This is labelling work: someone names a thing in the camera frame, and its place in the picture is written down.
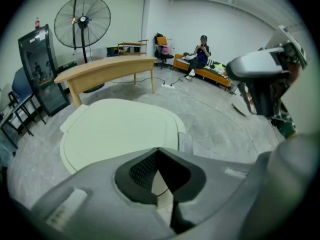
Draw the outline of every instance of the fan guard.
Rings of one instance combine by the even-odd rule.
[[[76,0],[74,15],[73,42],[73,10],[75,0],[67,2],[57,13],[54,20],[56,38],[70,48],[82,48],[99,41],[107,32],[111,13],[107,4],[102,0]]]

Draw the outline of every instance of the small table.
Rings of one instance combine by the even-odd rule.
[[[58,84],[67,81],[76,108],[82,105],[80,93],[129,75],[134,75],[134,84],[136,84],[136,73],[145,71],[151,73],[152,92],[155,93],[154,62],[156,59],[149,56],[120,56],[100,59],[76,66],[60,74],[54,82]]]

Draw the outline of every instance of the wooden shelf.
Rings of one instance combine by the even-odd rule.
[[[125,54],[123,52],[120,53],[120,55],[141,55],[146,54],[146,52],[126,52]]]
[[[139,43],[139,42],[122,42],[119,43],[119,46],[146,46],[145,43]]]
[[[118,42],[118,56],[126,56],[126,55],[142,55],[147,56],[147,41],[148,40],[140,40],[138,42]],[[145,52],[140,52],[141,47],[145,46]]]

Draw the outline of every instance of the office chair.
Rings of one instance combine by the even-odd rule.
[[[174,56],[167,54],[169,50],[168,50],[167,40],[165,36],[155,36],[154,42],[155,42],[155,48],[156,48],[154,56],[157,59],[161,60],[160,69],[162,70],[163,67],[168,66],[168,64],[165,63],[167,62],[167,59],[173,59]]]

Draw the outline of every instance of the red bottle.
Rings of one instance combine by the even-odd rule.
[[[34,23],[34,27],[35,27],[36,30],[37,30],[37,29],[40,29],[40,21],[39,21],[39,18],[38,18],[38,17],[36,17],[36,21],[35,21],[35,23]]]

